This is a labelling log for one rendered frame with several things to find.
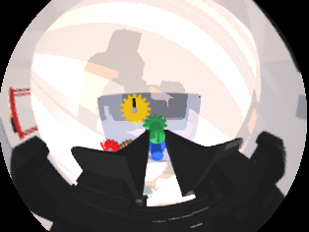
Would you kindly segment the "green gear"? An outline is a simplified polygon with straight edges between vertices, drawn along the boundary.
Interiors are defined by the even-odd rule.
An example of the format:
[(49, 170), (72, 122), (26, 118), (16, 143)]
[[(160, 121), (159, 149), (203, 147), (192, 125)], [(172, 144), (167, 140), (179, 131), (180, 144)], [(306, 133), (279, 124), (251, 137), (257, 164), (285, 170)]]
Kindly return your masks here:
[(146, 131), (151, 133), (151, 141), (154, 144), (161, 144), (165, 140), (165, 128), (166, 119), (162, 120), (162, 115), (157, 117), (154, 114), (154, 117), (150, 115), (150, 120), (144, 120), (146, 124), (143, 125), (143, 128), (146, 128)]

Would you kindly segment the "red gear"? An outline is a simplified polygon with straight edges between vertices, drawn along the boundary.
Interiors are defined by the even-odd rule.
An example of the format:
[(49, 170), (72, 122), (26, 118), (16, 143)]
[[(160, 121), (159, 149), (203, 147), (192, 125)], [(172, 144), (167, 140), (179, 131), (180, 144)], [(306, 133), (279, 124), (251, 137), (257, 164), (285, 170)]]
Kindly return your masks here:
[(118, 151), (119, 150), (119, 145), (118, 143), (115, 143), (114, 140), (108, 139), (108, 141), (104, 141), (103, 147), (106, 147), (104, 150), (108, 151), (108, 148), (112, 148), (112, 151)]

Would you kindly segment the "blue gear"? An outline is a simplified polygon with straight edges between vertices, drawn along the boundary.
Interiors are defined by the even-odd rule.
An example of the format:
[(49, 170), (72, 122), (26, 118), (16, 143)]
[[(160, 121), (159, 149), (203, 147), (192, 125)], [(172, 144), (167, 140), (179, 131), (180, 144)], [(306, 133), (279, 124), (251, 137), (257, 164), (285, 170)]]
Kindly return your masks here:
[(150, 152), (151, 152), (151, 157), (154, 160), (160, 160), (163, 159), (163, 149), (166, 148), (165, 143), (162, 141), (161, 144), (154, 144), (151, 141), (150, 144)]

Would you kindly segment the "yellow gear with black stripe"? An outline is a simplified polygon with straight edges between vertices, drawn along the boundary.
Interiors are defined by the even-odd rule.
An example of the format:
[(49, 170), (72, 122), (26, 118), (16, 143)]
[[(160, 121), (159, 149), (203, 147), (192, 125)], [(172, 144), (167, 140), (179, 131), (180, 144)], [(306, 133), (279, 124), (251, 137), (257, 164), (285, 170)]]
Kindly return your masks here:
[[(123, 111), (122, 116), (126, 116), (126, 121), (131, 120), (131, 124), (132, 121), (135, 121), (135, 125), (138, 124), (138, 121), (143, 124), (143, 119), (146, 120), (147, 116), (151, 115), (150, 112), (147, 112), (151, 111), (151, 109), (147, 107), (147, 105), (150, 104), (149, 101), (147, 101), (146, 103), (147, 98), (144, 97), (144, 99), (142, 99), (141, 95), (139, 95), (138, 97), (136, 96), (137, 95), (135, 93), (134, 97), (132, 97), (131, 95), (127, 95), (128, 100), (124, 99), (124, 104), (120, 104), (123, 107), (122, 109), (120, 109), (120, 111)], [(138, 108), (138, 112), (132, 113), (132, 107)]]

